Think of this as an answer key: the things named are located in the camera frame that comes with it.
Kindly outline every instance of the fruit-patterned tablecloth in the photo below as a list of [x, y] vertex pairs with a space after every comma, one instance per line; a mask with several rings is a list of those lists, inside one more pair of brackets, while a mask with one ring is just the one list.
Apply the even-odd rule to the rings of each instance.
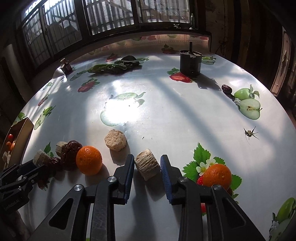
[[[35, 125], [23, 163], [39, 149], [56, 157], [56, 143], [70, 140], [96, 147], [103, 158], [95, 176], [78, 169], [63, 171], [43, 189], [35, 185], [20, 210], [30, 230], [75, 184], [97, 184], [124, 164], [127, 154], [136, 156], [145, 149], [158, 161], [167, 154], [172, 166], [194, 181], [208, 166], [225, 164], [232, 173], [232, 197], [263, 236], [275, 240], [285, 229], [295, 209], [296, 130], [257, 79], [206, 48], [202, 53], [210, 58], [204, 58], [201, 75], [182, 75], [179, 51], [188, 49], [190, 38], [194, 50], [207, 46], [205, 37], [166, 36], [162, 41], [148, 36], [94, 50], [72, 63], [70, 75], [57, 69], [27, 103], [16, 120], [28, 116]], [[127, 55], [140, 66], [121, 74], [87, 71]], [[223, 93], [223, 84], [234, 96]], [[111, 129], [127, 138], [119, 153], [105, 145]], [[284, 203], [288, 208], [281, 209]], [[180, 215], [181, 208], [166, 199], [160, 174], [145, 182], [135, 171], [128, 203], [115, 206], [116, 240], [177, 241]]]

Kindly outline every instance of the metal screw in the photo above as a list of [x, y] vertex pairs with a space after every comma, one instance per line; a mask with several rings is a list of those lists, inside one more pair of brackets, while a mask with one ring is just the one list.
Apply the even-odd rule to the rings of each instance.
[[217, 191], [220, 190], [221, 188], [222, 188], [222, 186], [219, 185], [219, 184], [214, 185], [214, 189], [217, 190]]
[[187, 177], [180, 177], [179, 181], [182, 183], [186, 183], [186, 182], [188, 182], [188, 178]]
[[76, 185], [76, 186], [74, 187], [74, 190], [75, 190], [75, 191], [80, 191], [82, 188], [83, 188], [83, 186], [80, 185], [80, 184], [78, 184], [78, 185]]
[[114, 177], [114, 176], [108, 177], [108, 182], [110, 182], [110, 183], [113, 183], [113, 182], [115, 182], [116, 180], [117, 180], [117, 178]]

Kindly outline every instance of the table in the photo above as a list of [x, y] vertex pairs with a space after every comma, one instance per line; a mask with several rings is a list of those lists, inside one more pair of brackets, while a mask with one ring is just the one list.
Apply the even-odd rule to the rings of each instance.
[[[175, 40], [165, 36], [160, 41], [157, 36], [155, 45], [127, 40], [114, 43], [122, 48], [109, 46], [90, 52], [71, 63], [75, 71], [69, 76], [57, 69], [50, 82], [26, 104], [22, 112], [34, 124], [45, 109], [54, 108], [33, 130], [23, 163], [49, 143], [50, 152], [57, 156], [58, 141], [76, 140], [98, 148], [104, 164], [99, 174], [90, 177], [79, 170], [59, 172], [50, 180], [47, 191], [35, 185], [29, 203], [20, 210], [29, 229], [34, 230], [75, 184], [97, 184], [124, 164], [127, 154], [136, 156], [149, 148], [158, 161], [167, 154], [172, 166], [183, 170], [193, 161], [200, 143], [211, 158], [222, 158], [232, 174], [241, 177], [242, 183], [234, 191], [239, 194], [235, 200], [268, 238], [272, 213], [277, 214], [285, 200], [296, 196], [296, 130], [282, 106], [257, 79], [210, 54], [202, 38], [194, 42], [194, 50], [215, 57], [216, 62], [202, 64], [195, 82], [173, 80], [172, 75], [178, 72], [173, 68], [180, 66], [179, 52], [174, 51], [188, 49], [190, 40], [188, 36], [179, 37]], [[142, 61], [141, 69], [121, 75], [77, 74], [97, 63], [106, 63], [115, 50], [109, 59], [126, 55], [147, 59]], [[253, 91], [260, 93], [260, 98], [255, 96], [262, 108], [260, 117], [252, 120], [244, 116], [221, 91], [223, 84], [230, 86], [233, 93], [252, 85]], [[130, 97], [129, 105], [114, 104], [116, 96], [123, 93], [135, 93], [126, 95]], [[107, 117], [101, 114], [104, 110], [108, 111]], [[244, 129], [254, 127], [258, 139], [249, 139]], [[104, 137], [111, 129], [122, 131], [127, 138], [128, 146], [120, 153], [111, 152], [105, 145]], [[135, 170], [128, 203], [115, 206], [116, 240], [178, 240], [181, 208], [168, 203], [161, 183], [161, 174], [145, 182]]]

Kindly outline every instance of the cardboard box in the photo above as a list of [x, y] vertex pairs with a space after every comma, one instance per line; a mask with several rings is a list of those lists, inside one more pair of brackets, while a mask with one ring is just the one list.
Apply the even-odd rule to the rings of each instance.
[[10, 153], [11, 157], [10, 157], [8, 166], [6, 167], [10, 167], [14, 164], [20, 163], [22, 154], [24, 152], [25, 146], [27, 144], [28, 138], [33, 128], [34, 128], [34, 125], [28, 117], [19, 121], [14, 126], [10, 127], [0, 152], [0, 170], [3, 170], [4, 164], [5, 164], [2, 159], [3, 154], [5, 151], [8, 152], [8, 148], [6, 146], [6, 143], [9, 141], [8, 135], [12, 134], [16, 142], [12, 152]]

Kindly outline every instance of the printed white flower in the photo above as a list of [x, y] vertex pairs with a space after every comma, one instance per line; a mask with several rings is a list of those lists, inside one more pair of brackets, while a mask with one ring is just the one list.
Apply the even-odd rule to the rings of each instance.
[[209, 164], [204, 164], [203, 162], [200, 163], [200, 167], [196, 167], [197, 172], [200, 173], [200, 176], [204, 174], [206, 169], [209, 168]]
[[276, 230], [278, 226], [279, 226], [278, 221], [272, 221], [272, 226], [270, 227], [269, 233], [271, 233], [273, 230]]
[[239, 98], [235, 98], [235, 100], [233, 101], [236, 105], [240, 105], [240, 99]]
[[209, 167], [212, 166], [212, 165], [214, 165], [214, 164], [218, 164], [218, 163], [216, 162], [216, 160], [213, 159], [213, 158], [212, 158], [212, 159], [208, 159], [206, 162], [207, 162], [207, 164], [209, 165]]

